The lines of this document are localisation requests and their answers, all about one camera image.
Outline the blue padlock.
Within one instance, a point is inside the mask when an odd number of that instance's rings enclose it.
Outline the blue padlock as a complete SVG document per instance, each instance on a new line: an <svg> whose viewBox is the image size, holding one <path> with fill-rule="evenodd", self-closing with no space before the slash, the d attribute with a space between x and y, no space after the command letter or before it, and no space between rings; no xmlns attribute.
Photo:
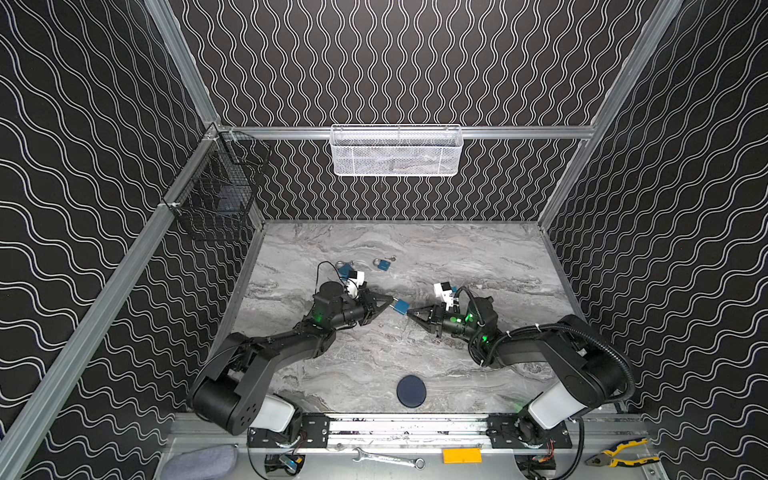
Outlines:
<svg viewBox="0 0 768 480"><path fill-rule="evenodd" d="M395 261L394 257L391 258L375 258L373 265L382 271L388 271L391 268L392 263Z"/></svg>
<svg viewBox="0 0 768 480"><path fill-rule="evenodd" d="M410 304L401 299L395 299L391 305L392 309L400 315L406 315L410 309Z"/></svg>
<svg viewBox="0 0 768 480"><path fill-rule="evenodd" d="M350 263L344 261L338 261L335 264L335 268L343 280L346 280L349 277L350 272L354 270L354 267Z"/></svg>

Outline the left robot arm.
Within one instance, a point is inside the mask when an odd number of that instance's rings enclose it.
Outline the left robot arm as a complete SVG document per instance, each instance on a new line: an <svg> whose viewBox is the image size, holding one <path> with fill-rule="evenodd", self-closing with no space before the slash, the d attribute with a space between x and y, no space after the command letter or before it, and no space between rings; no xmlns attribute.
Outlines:
<svg viewBox="0 0 768 480"><path fill-rule="evenodd" d="M353 289L339 281L323 283L309 312L291 330L266 337L230 334L193 381L189 406L228 433L243 433L265 409L275 373L323 355L338 331L370 324L393 302L367 283Z"/></svg>

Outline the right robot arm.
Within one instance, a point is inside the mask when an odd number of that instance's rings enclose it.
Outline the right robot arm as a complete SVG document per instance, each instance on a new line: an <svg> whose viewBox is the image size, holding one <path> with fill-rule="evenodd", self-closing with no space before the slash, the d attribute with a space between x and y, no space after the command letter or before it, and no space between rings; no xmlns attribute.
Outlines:
<svg viewBox="0 0 768 480"><path fill-rule="evenodd" d="M407 317L437 337L464 341L470 358L481 367L549 366L553 383L523 406L512 422L514 437L526 446L546 444L565 420L622 402L636 391L629 361L576 315L503 331L493 299L471 296L465 309L455 300L439 301L411 308Z"/></svg>

